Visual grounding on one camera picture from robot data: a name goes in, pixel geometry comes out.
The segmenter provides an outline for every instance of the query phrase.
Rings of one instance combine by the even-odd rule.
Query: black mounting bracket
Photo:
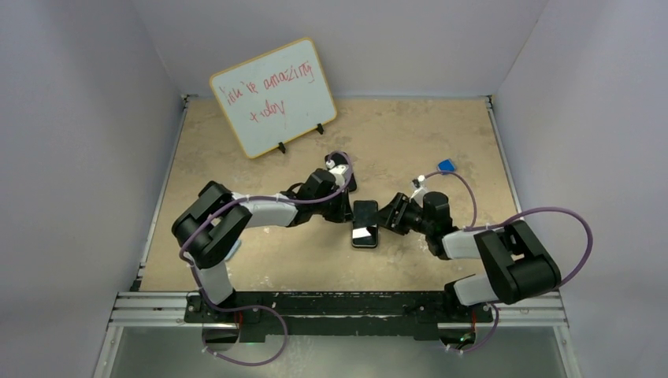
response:
[[[263,305],[275,309],[290,335],[413,336],[443,340],[438,324],[491,323],[483,305],[454,308],[443,291],[236,291],[220,304],[224,308]],[[267,335],[282,335],[280,322],[267,311],[244,310],[239,341],[262,343]],[[234,323],[235,314],[212,310],[199,295],[187,297],[186,323]],[[463,335],[470,328],[458,328]]]

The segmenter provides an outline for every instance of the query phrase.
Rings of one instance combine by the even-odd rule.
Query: smartphone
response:
[[[378,224],[376,213],[378,202],[353,202],[353,238],[355,248],[376,248],[378,246]]]

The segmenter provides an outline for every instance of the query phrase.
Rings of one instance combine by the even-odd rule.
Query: whiteboard stand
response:
[[[317,133],[320,135],[323,135],[325,133],[325,129],[322,127],[322,124],[317,124],[317,127],[315,128]],[[285,148],[285,145],[283,142],[278,142],[278,150],[285,155],[288,152],[288,149]]]

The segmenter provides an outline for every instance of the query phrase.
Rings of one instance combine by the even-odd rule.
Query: beige work surface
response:
[[[503,221],[514,201],[483,100],[336,101],[338,117],[325,134],[311,132],[256,159],[244,156],[213,99],[191,102],[176,149],[164,201],[148,255],[142,291],[189,291],[190,270],[179,258],[172,222],[197,199],[209,180],[232,191],[272,195],[304,181],[324,156],[343,150],[352,158],[358,183],[351,201],[375,199],[385,206],[397,192],[412,193],[410,181],[451,158],[471,184],[478,224]],[[453,176],[427,181],[450,198],[455,224],[468,225],[472,204]],[[251,228],[228,263],[237,290],[438,290],[447,282],[480,272],[477,260],[441,261],[422,235],[380,230],[378,248],[351,247],[351,224],[319,216],[295,228]]]

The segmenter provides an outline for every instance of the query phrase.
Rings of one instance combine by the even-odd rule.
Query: white wall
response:
[[[1,0],[0,36],[0,376],[89,377],[180,98],[130,0]]]
[[[182,93],[304,36],[335,95],[489,95],[547,0],[134,0]]]
[[[668,374],[668,2],[550,0],[495,104],[522,205],[592,259],[563,298],[584,376]],[[570,269],[583,232],[532,222]]]

